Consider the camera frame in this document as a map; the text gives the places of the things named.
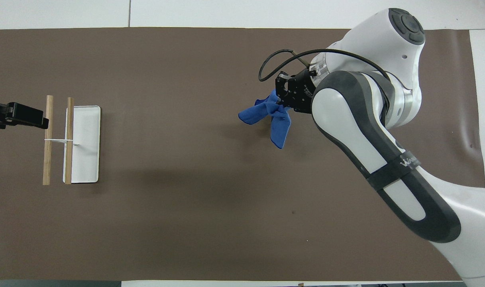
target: knotted blue cloth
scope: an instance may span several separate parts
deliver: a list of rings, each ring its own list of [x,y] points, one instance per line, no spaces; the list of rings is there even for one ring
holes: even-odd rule
[[[255,105],[239,113],[239,118],[248,125],[253,125],[266,116],[271,116],[271,141],[282,149],[285,145],[291,120],[288,110],[276,102],[279,100],[276,90],[273,90],[265,100],[256,100]]]

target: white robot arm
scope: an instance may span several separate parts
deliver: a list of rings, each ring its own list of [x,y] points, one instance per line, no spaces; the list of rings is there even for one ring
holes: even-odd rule
[[[277,95],[280,104],[312,114],[320,132],[410,230],[439,249],[467,286],[485,287],[485,189],[432,176],[388,132],[419,111],[424,42],[416,18],[386,9],[328,48],[349,53],[320,53],[297,75],[281,72]]]

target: brown mat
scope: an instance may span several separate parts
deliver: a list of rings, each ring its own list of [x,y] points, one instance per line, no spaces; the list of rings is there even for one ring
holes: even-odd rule
[[[0,30],[0,102],[54,95],[54,138],[66,97],[102,108],[96,184],[64,185],[56,144],[43,187],[44,132],[0,130],[0,279],[459,279],[311,116],[291,114],[283,150],[269,120],[237,118],[273,89],[267,55],[346,31]],[[427,31],[420,83],[421,111],[392,133],[432,174],[483,187],[468,31]]]

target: round button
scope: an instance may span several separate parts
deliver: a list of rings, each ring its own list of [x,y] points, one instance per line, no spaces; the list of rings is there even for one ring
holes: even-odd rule
[[[412,33],[419,32],[419,23],[410,14],[401,17],[403,25]]]

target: blue towel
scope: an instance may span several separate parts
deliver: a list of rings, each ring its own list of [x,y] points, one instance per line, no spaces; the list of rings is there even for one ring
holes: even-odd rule
[[[265,100],[256,100],[253,107],[241,111],[239,118],[248,125],[253,125],[266,116],[271,116],[271,141],[282,149],[291,124],[288,116],[290,108],[278,105],[278,100],[276,90],[273,90]]]

